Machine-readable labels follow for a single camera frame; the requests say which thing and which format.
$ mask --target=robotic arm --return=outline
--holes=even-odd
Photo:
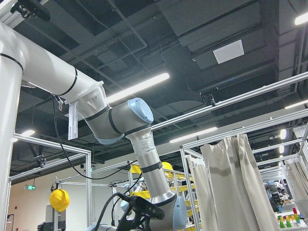
[[[23,80],[66,99],[65,103],[78,102],[78,112],[100,143],[110,144],[126,136],[147,183],[150,203],[165,213],[162,221],[151,220],[151,229],[173,231],[185,227],[186,205],[169,188],[151,133],[153,114],[145,101],[135,98],[111,108],[102,81],[95,81],[2,23],[0,56],[18,64]],[[107,229],[114,228],[101,226],[99,230]]]

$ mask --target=yellow hard hat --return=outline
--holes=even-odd
[[[56,189],[51,193],[49,201],[54,209],[62,212],[66,210],[69,205],[69,196],[64,189]]]
[[[163,169],[173,170],[172,165],[169,164],[168,162],[162,162],[162,164],[163,164]]]

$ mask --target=ceiling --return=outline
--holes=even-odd
[[[14,30],[91,78],[103,80],[107,95],[168,72],[170,79],[132,96],[149,104],[153,124],[158,124],[207,106],[200,93],[214,87],[218,87],[213,96],[219,102],[307,71],[307,28],[294,25],[306,5],[303,0],[49,0],[44,4],[51,13],[49,22],[30,18]],[[244,55],[218,64],[213,51],[238,40]],[[156,130],[154,141],[164,144],[191,132],[277,111],[307,97],[307,83],[302,81]],[[78,139],[67,141],[68,106],[56,113],[64,143],[91,150],[94,162],[133,152],[127,139],[98,144],[85,121],[79,122]],[[277,137],[281,128],[306,122],[303,118],[251,132],[251,146],[280,143],[270,137]],[[16,132],[30,128],[38,138],[57,141],[50,94],[21,87]],[[289,132],[287,140],[294,138]],[[292,145],[285,154],[295,151]],[[48,160],[64,158],[52,148],[18,141],[13,147],[11,175],[37,167],[33,158],[38,154]],[[277,156],[273,150],[258,154],[256,160]],[[182,169],[178,152],[162,160],[175,170]]]

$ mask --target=curtain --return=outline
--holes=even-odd
[[[204,161],[200,163],[199,159],[196,160],[190,156],[187,156],[187,160],[195,183],[203,230],[219,231],[209,176]]]
[[[297,200],[308,200],[308,176],[305,166],[299,157],[284,162]]]
[[[207,229],[207,224],[211,224],[207,219],[214,219],[216,213],[219,231],[279,231],[247,136],[239,134],[217,145],[206,144],[201,151],[205,160],[205,167],[200,167],[203,172],[196,174],[198,168],[192,171],[197,195],[199,188],[205,191],[205,196],[198,196],[200,214],[205,216],[204,230],[211,230]],[[215,213],[211,211],[211,201]]]

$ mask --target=air vent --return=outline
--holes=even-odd
[[[213,51],[218,64],[234,59],[244,54],[242,40],[230,43]]]

